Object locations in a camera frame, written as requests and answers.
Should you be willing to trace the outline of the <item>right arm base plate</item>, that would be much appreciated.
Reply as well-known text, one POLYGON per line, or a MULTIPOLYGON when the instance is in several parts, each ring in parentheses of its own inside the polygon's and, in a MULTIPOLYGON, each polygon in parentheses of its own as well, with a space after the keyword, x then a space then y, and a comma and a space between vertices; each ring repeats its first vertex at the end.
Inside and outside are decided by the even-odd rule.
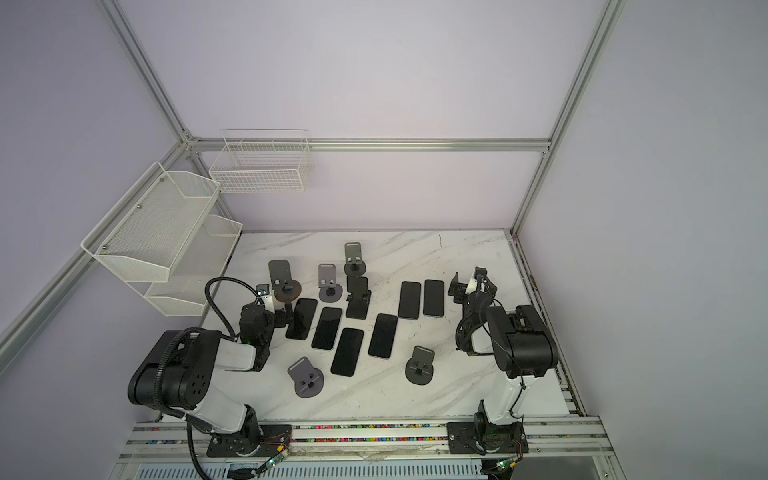
POLYGON ((451 454, 527 454, 529 445, 523 424, 484 424, 450 422, 447 424, 451 454))

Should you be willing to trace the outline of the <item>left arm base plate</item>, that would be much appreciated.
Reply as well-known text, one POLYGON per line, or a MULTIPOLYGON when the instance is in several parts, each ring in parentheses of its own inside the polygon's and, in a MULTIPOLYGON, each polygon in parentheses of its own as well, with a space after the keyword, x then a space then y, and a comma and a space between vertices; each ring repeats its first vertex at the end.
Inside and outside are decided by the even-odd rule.
POLYGON ((256 433, 244 431, 232 434, 213 434, 206 456, 209 458, 269 458, 279 447, 287 449, 291 442, 289 424, 260 425, 256 433))

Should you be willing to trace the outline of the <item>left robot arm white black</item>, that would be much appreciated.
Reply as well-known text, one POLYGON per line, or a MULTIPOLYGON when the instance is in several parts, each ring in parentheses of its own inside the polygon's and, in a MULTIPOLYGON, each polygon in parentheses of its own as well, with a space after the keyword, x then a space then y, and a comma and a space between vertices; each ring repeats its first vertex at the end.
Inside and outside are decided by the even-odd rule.
POLYGON ((261 371, 275 323, 275 313, 255 301, 242 307, 236 335, 202 327, 164 332, 130 379, 129 401, 204 433, 258 439, 262 430, 254 408, 214 386, 213 375, 261 371))

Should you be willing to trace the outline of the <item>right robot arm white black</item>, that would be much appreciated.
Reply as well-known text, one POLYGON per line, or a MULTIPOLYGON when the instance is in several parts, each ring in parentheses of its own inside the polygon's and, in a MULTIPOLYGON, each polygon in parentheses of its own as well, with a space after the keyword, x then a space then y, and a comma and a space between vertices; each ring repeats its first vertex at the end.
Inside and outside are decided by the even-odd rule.
POLYGON ((509 312, 496 294, 496 285, 482 267, 475 269, 470 282, 455 275, 449 284, 448 296, 462 307, 454 335, 456 349, 479 357, 473 335, 485 332, 491 343, 487 354, 499 373, 471 421, 447 424, 452 454, 527 453, 524 401, 534 383, 559 363, 556 342, 535 307, 524 304, 509 312))

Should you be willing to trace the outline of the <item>black phone with reflection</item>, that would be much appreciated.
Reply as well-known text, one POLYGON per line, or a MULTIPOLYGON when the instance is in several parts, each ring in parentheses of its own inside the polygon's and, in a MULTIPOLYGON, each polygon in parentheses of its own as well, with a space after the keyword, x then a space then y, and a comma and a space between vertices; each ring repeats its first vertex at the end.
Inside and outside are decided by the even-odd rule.
POLYGON ((311 347, 318 350, 332 350, 342 318, 342 309, 324 307, 320 313, 311 347))

